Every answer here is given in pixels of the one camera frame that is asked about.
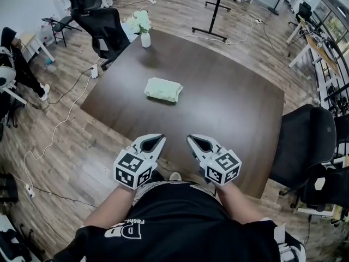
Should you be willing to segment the person's right forearm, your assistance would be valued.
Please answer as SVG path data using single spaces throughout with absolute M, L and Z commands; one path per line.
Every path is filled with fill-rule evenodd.
M 264 215 L 233 183 L 216 186 L 219 199 L 230 217 L 240 224 L 260 221 Z

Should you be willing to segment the black floor case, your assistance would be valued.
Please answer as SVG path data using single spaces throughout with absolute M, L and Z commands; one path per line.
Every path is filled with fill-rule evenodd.
M 18 199 L 14 176 L 10 173 L 0 174 L 0 203 L 16 203 Z

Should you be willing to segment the person's left forearm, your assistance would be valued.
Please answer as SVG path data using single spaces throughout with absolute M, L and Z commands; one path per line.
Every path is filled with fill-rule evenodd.
M 131 209 L 136 191 L 122 184 L 86 218 L 83 226 L 108 229 L 124 221 Z

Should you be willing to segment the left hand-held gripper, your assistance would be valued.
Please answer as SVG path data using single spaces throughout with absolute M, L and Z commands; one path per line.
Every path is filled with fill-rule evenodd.
M 164 134 L 139 136 L 126 150 L 121 150 L 113 163 L 113 177 L 119 184 L 138 189 L 146 183 L 166 142 Z

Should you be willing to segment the person's patterned shorts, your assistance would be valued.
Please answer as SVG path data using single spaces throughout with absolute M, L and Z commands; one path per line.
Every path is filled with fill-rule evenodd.
M 195 182 L 187 182 L 187 181 L 156 181 L 156 182 L 150 182 L 143 184 L 140 188 L 137 189 L 134 201 L 132 203 L 132 206 L 135 206 L 137 202 L 150 190 L 155 189 L 157 187 L 163 186 L 163 185 L 188 185 L 193 189 L 200 190 L 213 198 L 215 198 L 215 194 L 211 192 L 209 189 L 195 183 Z

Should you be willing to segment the white round backpack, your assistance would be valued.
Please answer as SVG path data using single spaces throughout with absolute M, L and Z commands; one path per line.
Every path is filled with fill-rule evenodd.
M 5 88 L 14 82 L 16 70 L 13 54 L 0 46 L 0 88 Z

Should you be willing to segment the wooden desk with white legs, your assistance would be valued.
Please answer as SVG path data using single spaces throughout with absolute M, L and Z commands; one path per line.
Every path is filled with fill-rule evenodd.
M 324 44 L 324 38 L 316 37 L 316 34 L 311 31 L 308 23 L 302 18 L 300 19 L 300 23 L 296 26 L 292 34 L 287 39 L 286 44 L 290 45 L 292 39 L 296 36 L 297 33 L 300 36 L 300 31 L 303 32 L 303 36 L 306 38 L 306 46 L 290 62 L 288 67 L 292 68 L 303 57 L 303 55 L 306 52 L 308 52 L 310 49 L 313 49 L 318 55 L 318 58 L 313 61 L 313 64 L 315 64 L 318 61 L 324 60 L 327 66 L 332 69 L 333 73 L 338 78 L 340 76 L 339 65 L 335 60 L 335 57 L 330 56 L 330 50 L 325 48 L 326 46 Z
M 40 54 L 40 52 L 43 52 L 51 62 L 55 61 L 55 58 L 50 54 L 44 43 L 40 41 L 35 33 L 23 33 L 20 35 L 20 39 L 24 46 L 22 49 L 23 51 L 27 50 L 30 53 L 35 52 L 37 55 Z

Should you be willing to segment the green wet wipe pack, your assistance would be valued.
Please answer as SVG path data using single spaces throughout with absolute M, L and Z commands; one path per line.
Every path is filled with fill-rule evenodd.
M 148 80 L 144 93 L 151 98 L 176 103 L 182 90 L 183 86 L 177 82 L 153 77 Z

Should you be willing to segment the black office chair with headrest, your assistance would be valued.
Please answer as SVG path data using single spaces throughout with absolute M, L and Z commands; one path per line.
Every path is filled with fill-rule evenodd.
M 70 15 L 92 37 L 92 48 L 106 61 L 102 70 L 130 45 L 117 9 L 102 8 L 102 0 L 68 0 Z

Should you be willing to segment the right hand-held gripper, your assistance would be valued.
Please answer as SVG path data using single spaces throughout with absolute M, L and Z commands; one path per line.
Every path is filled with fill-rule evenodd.
M 200 162 L 206 179 L 224 186 L 238 177 L 242 162 L 232 150 L 201 134 L 189 134 L 186 141 L 192 155 Z

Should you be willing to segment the white flower bouquet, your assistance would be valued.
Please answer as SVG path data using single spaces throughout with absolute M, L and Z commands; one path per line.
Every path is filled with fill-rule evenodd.
M 147 10 L 135 11 L 131 16 L 124 20 L 133 34 L 148 33 L 151 29 L 151 21 Z

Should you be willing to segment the person's black printed t-shirt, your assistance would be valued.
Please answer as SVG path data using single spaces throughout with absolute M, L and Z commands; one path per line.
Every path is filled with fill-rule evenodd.
M 52 262 L 306 262 L 304 246 L 271 219 L 234 221 L 219 198 L 163 185 L 108 229 L 82 226 Z

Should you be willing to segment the black folding chair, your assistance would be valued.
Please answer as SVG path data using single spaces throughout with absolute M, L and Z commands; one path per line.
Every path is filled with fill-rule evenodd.
M 71 16 L 65 16 L 59 21 L 55 20 L 52 17 L 43 18 L 42 21 L 47 22 L 51 26 L 51 31 L 56 44 L 57 40 L 63 40 L 64 46 L 67 46 L 63 32 L 64 29 L 77 30 L 81 32 L 81 30 L 77 27 L 73 27 L 70 25 L 70 23 L 74 21 L 74 19 Z

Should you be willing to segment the black pole stand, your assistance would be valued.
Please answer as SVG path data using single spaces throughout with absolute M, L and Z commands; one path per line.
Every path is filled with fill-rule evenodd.
M 208 30 L 200 29 L 200 28 L 197 28 L 197 27 L 192 27 L 191 30 L 192 30 L 193 33 L 198 31 L 198 32 L 201 32 L 201 33 L 204 33 L 204 34 L 207 34 L 207 35 L 211 35 L 211 36 L 217 37 L 217 38 L 221 39 L 223 41 L 223 43 L 226 43 L 227 37 L 225 37 L 223 35 L 219 35 L 219 34 L 213 32 L 213 27 L 214 27 L 214 24 L 215 24 L 215 20 L 216 20 L 216 16 L 217 16 L 219 8 L 225 9 L 228 13 L 231 11 L 230 7 L 226 7 L 224 5 L 221 5 L 220 2 L 221 2 L 221 0 L 216 0 L 215 3 L 209 2 L 209 1 L 205 1 L 205 6 L 207 6 L 209 4 L 215 6 L 214 11 L 213 11 L 213 15 L 212 15 L 212 19 L 211 19 L 211 22 L 210 22 L 210 26 L 209 26 Z

